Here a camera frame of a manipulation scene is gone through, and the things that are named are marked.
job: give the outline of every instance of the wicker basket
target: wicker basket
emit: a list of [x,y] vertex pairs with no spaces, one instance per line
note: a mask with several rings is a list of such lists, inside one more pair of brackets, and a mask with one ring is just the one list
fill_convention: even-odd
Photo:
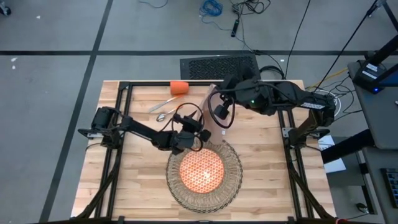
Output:
[[204,142],[201,151],[187,149],[170,154],[166,178],[171,194],[182,207],[210,213],[225,208],[237,196],[243,169],[226,141],[220,145]]

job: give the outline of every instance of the orange cup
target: orange cup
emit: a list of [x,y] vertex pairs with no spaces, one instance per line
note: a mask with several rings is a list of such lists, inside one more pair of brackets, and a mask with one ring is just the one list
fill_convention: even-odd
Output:
[[188,93],[189,84],[181,81],[170,81],[170,93],[172,95],[181,95]]

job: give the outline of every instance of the wooden tabletop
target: wooden tabletop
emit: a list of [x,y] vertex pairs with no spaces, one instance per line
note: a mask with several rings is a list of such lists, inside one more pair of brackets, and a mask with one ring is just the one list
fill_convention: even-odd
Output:
[[[290,81],[303,88],[303,81]],[[115,106],[118,85],[119,81],[104,81],[98,107]],[[184,102],[199,105],[207,90],[208,86],[191,86],[188,95],[149,114],[147,113],[149,108],[170,98],[170,88],[135,86],[132,90],[129,116],[159,130],[165,125],[165,122],[158,123],[155,120],[160,112],[170,111]],[[192,111],[193,108],[184,107],[181,109],[181,114]],[[306,109],[295,108],[293,113],[297,126],[308,117]],[[243,166],[243,184],[238,196],[226,208],[215,213],[199,214],[182,208],[169,192],[165,167],[170,152],[159,151],[149,141],[127,134],[124,140],[113,219],[123,215],[127,220],[284,221],[288,216],[295,216],[277,114],[264,116],[237,106],[234,124],[226,131],[224,139],[239,154]],[[95,139],[89,144],[100,141]],[[308,144],[318,147],[314,140],[312,142],[308,140]],[[105,153],[106,149],[99,145],[87,150],[72,216],[82,212],[97,192]],[[320,152],[303,148],[302,157],[309,189],[327,212],[335,216]],[[298,186],[297,188],[302,212],[306,216],[303,195],[300,188]],[[107,204],[108,198],[105,196],[103,214],[106,213]]]

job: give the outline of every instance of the white paper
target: white paper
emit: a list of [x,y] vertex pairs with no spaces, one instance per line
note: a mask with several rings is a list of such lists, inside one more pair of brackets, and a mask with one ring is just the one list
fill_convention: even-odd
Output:
[[[329,148],[330,146],[335,145],[335,142],[333,141],[333,138],[330,135],[324,136],[323,138],[319,139],[318,143],[319,143],[319,148],[322,151]],[[326,173],[346,170],[346,166],[344,165],[342,159],[329,162],[327,164],[324,164],[323,166],[325,168]]]

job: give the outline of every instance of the gray floor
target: gray floor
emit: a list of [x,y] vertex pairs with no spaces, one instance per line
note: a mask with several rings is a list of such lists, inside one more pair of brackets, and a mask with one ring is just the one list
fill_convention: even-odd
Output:
[[[229,28],[235,15],[227,0],[216,21]],[[389,1],[398,15],[398,3]],[[0,17],[0,51],[4,50],[91,50],[107,0],[19,0],[8,1],[13,14]],[[297,38],[295,50],[341,50],[358,25],[371,0],[312,1]],[[201,1],[170,0],[162,9],[131,0],[114,0],[100,50],[241,50],[243,44],[229,32],[201,22]],[[306,0],[272,1],[261,15],[244,18],[248,46],[262,50],[290,50]],[[376,50],[396,30],[383,9],[366,19],[348,50]],[[77,128],[88,127],[95,112],[103,80],[179,79],[184,56],[98,56],[85,93]],[[285,69],[287,56],[273,55]],[[39,220],[76,98],[85,74],[88,56],[0,56],[0,223],[30,223]],[[318,82],[336,56],[290,58],[289,79]],[[341,57],[336,72],[360,56]],[[273,65],[267,56],[257,56],[259,66]],[[398,57],[391,57],[397,62]],[[342,75],[331,80],[341,80]],[[263,73],[264,79],[278,76]],[[351,81],[345,82],[352,88]],[[343,106],[350,96],[342,99]],[[360,109],[356,100],[351,110]],[[361,113],[347,116],[330,126],[337,136],[350,136],[366,128]],[[72,210],[87,140],[75,132],[50,220],[67,219]],[[363,196],[353,189],[332,188],[340,217],[359,213],[354,203]],[[361,220],[382,222],[380,215]]]

